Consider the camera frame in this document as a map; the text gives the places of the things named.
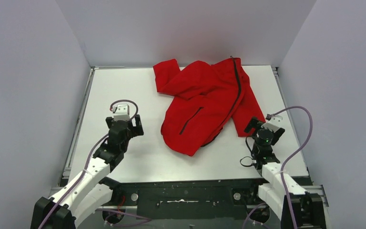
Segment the red zip-up jacket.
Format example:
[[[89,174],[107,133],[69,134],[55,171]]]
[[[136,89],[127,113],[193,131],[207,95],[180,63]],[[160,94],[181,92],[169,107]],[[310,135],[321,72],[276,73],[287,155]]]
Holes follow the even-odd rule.
[[[239,137],[247,136],[252,118],[264,120],[240,58],[215,64],[195,61],[183,69],[171,59],[153,71],[157,92],[173,97],[160,129],[173,151],[193,156],[215,140],[229,120]]]

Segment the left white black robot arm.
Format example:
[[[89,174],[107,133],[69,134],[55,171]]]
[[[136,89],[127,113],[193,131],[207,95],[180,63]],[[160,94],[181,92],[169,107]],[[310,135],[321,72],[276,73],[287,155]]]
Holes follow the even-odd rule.
[[[108,175],[119,165],[129,141],[144,134],[138,114],[133,120],[107,117],[108,134],[91,149],[82,171],[49,198],[34,206],[32,229],[76,229],[103,204],[121,200],[120,183]]]

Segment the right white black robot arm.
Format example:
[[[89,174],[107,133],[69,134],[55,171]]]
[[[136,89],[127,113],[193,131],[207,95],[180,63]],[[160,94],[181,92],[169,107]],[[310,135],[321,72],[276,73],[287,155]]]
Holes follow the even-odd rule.
[[[298,184],[284,171],[273,152],[273,146],[285,132],[281,121],[279,116],[267,118],[265,122],[252,117],[244,129],[254,141],[250,149],[253,165],[266,180],[249,190],[249,198],[256,204],[265,202],[277,215],[283,229],[325,229],[321,196]]]

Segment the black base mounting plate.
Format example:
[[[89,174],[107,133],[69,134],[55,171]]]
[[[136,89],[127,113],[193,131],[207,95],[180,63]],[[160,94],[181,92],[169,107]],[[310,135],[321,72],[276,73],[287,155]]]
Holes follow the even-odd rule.
[[[275,216],[257,197],[262,178],[183,182],[121,183],[104,178],[100,184],[110,188],[111,197],[104,204],[115,210],[135,210],[150,219],[244,219],[265,222]]]

